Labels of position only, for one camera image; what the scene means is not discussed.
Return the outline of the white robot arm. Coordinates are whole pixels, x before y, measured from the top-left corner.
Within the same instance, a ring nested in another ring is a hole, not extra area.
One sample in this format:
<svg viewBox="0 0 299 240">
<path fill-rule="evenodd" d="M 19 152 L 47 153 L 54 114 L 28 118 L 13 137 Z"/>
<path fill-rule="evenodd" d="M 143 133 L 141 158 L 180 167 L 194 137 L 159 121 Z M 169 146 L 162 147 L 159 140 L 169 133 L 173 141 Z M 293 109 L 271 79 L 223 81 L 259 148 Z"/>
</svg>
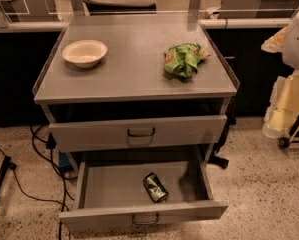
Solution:
<svg viewBox="0 0 299 240">
<path fill-rule="evenodd" d="M 281 53 L 283 63 L 293 69 L 289 76 L 279 76 L 274 83 L 262 127 L 266 137 L 285 137 L 299 117 L 299 11 L 286 27 L 267 39 L 261 49 Z"/>
</svg>

